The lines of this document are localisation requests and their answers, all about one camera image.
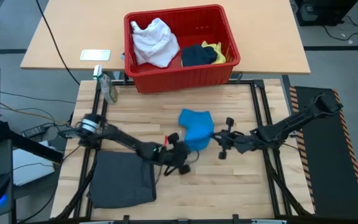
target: desk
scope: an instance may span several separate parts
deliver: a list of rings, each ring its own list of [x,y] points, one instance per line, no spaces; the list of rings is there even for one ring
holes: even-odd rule
[[[80,121],[85,113],[91,112],[95,86],[94,81],[81,82],[73,124]],[[225,127],[227,116],[235,119],[235,130],[246,133],[257,127],[249,85],[209,86],[155,95],[140,95],[134,86],[118,86],[118,90],[119,100],[116,105],[109,105],[106,118],[109,123],[142,141],[163,143],[164,135],[184,133],[177,125],[182,108],[209,110],[215,131]],[[273,122],[287,117],[288,109],[280,80],[265,80],[265,90]],[[77,143],[78,139],[69,140],[65,153],[74,150]],[[296,146],[294,139],[288,139],[287,143]],[[130,152],[106,140],[102,142],[102,149]],[[226,160],[219,160],[220,150],[218,144],[211,141],[208,148],[200,153],[199,161],[191,165],[189,174],[179,175],[174,172],[168,177],[162,175],[157,184],[155,202],[114,210],[93,209],[92,219],[122,220],[123,215],[130,215],[131,220],[230,219],[234,213],[239,214],[240,218],[273,217],[262,151],[241,155],[231,150],[227,152]],[[76,192],[84,151],[80,148],[63,163],[51,217],[58,215]],[[281,160],[288,188],[312,212],[313,206],[298,151],[282,146]],[[284,211],[281,194],[277,195],[280,211]],[[81,216],[85,215],[85,210],[86,199],[83,199]]]
[[[50,0],[45,17],[70,69],[123,70],[124,16],[129,12],[220,4],[237,47],[241,73],[309,74],[305,51],[288,0]],[[105,62],[81,61],[84,49],[106,49]],[[41,19],[21,63],[28,69],[63,69],[45,22]]]

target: orange and black striped tape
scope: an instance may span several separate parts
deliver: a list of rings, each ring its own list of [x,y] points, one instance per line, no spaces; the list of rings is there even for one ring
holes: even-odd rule
[[[333,92],[334,92],[336,101],[338,103],[340,103],[341,101],[339,99],[337,90],[333,90]],[[345,117],[343,115],[342,110],[339,112],[339,116],[341,117],[342,128],[343,128],[343,132],[345,134],[345,138],[346,138],[346,142],[347,142],[347,148],[349,149],[349,155],[351,156],[351,161],[353,163],[353,169],[354,169],[354,173],[356,175],[356,180],[357,180],[357,184],[358,184],[358,165],[357,165],[356,157],[354,155],[353,145],[351,143],[351,138],[349,136],[349,131],[347,130],[347,125],[346,125]]]
[[[296,95],[296,89],[294,86],[290,87],[290,95],[291,95],[292,111],[294,113],[297,113],[297,112],[299,112],[299,104],[298,104],[298,97]],[[316,211],[316,206],[314,205],[313,190],[311,189],[311,179],[310,179],[309,166],[308,166],[308,156],[306,153],[305,140],[303,139],[302,129],[297,132],[296,141],[298,143],[298,149],[299,149],[299,154],[300,154],[301,161],[302,161],[303,172],[305,173],[306,183],[308,184],[308,188],[309,188],[311,203],[313,204],[314,211]]]

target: white towel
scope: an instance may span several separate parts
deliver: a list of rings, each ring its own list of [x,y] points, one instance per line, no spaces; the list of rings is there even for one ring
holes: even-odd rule
[[[165,68],[179,52],[177,38],[160,18],[154,19],[144,30],[135,21],[131,22],[131,26],[134,31],[132,38],[138,65],[148,62]]]

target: dark gray cloth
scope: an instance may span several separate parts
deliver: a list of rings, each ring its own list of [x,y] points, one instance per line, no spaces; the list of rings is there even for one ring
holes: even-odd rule
[[[156,199],[154,166],[135,153],[99,151],[89,185],[94,208],[123,208]]]

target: small white card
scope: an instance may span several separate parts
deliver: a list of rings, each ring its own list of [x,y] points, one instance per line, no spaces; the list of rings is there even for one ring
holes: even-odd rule
[[[110,59],[110,50],[83,50],[80,59],[106,61]]]

